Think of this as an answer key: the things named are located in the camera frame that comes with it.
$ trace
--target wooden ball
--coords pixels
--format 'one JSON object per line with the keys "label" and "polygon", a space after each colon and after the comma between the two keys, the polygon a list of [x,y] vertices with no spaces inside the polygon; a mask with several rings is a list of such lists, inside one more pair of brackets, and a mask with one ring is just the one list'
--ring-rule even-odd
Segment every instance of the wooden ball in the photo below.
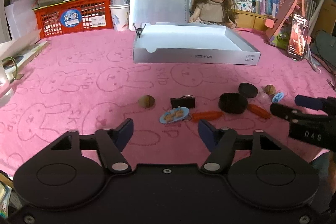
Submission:
{"label": "wooden ball", "polygon": [[155,103],[154,97],[150,95],[144,95],[139,98],[138,103],[143,108],[149,108],[152,107]]}
{"label": "wooden ball", "polygon": [[274,85],[267,85],[264,87],[264,92],[268,95],[274,95],[276,93]]}

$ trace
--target red plastic basket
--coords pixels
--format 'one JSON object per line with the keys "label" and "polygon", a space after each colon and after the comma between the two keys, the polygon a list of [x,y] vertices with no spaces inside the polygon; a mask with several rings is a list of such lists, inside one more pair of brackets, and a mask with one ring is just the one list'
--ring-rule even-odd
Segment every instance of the red plastic basket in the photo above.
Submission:
{"label": "red plastic basket", "polygon": [[[63,12],[69,9],[77,9],[81,12],[82,20],[75,27],[65,27],[60,22]],[[35,10],[37,26],[41,30],[40,37],[52,37],[55,35],[83,32],[98,29],[113,28],[110,11],[110,0],[72,0],[58,5]],[[105,26],[92,26],[91,17],[105,16]]]}

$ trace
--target transparent mug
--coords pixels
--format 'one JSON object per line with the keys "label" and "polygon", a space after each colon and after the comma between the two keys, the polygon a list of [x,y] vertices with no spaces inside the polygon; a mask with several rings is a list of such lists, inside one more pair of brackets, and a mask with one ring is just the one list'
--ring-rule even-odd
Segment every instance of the transparent mug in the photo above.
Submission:
{"label": "transparent mug", "polygon": [[3,107],[9,102],[13,96],[14,91],[11,88],[11,84],[7,78],[6,72],[0,61],[0,107]]}

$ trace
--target table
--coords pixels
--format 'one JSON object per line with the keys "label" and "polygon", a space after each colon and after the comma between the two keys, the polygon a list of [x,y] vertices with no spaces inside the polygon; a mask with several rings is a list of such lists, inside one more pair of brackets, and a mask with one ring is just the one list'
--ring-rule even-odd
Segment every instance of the table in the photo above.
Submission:
{"label": "table", "polygon": [[[238,31],[260,52],[257,66],[225,64],[134,64],[134,32],[88,31],[51,38],[50,45],[23,70],[13,83],[15,94],[0,109],[0,169],[13,175],[25,161],[68,129],[92,134],[99,128],[117,127],[134,120],[134,134],[123,155],[134,168],[137,163],[198,163],[209,155],[192,121],[161,124],[170,109],[170,98],[194,95],[192,111],[218,110],[218,98],[237,92],[241,82],[259,89],[272,84],[285,93],[281,103],[295,106],[297,94],[334,96],[322,69],[315,73],[306,61],[294,61],[261,36]],[[154,108],[143,109],[137,101],[152,95]],[[270,100],[250,100],[269,109]],[[230,127],[240,134],[263,129],[303,159],[311,161],[320,148],[288,138],[289,125],[277,117],[265,120],[246,111],[225,114],[213,121],[217,128]],[[84,156],[98,160],[95,151]],[[236,153],[235,161],[249,155]]]}

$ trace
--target silver box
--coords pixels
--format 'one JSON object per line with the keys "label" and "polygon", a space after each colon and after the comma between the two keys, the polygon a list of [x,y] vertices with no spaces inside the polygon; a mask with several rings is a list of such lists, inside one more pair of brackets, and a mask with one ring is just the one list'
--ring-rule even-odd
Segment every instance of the silver box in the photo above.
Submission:
{"label": "silver box", "polygon": [[141,28],[133,44],[135,63],[256,65],[260,58],[254,46],[227,27],[142,23]]}

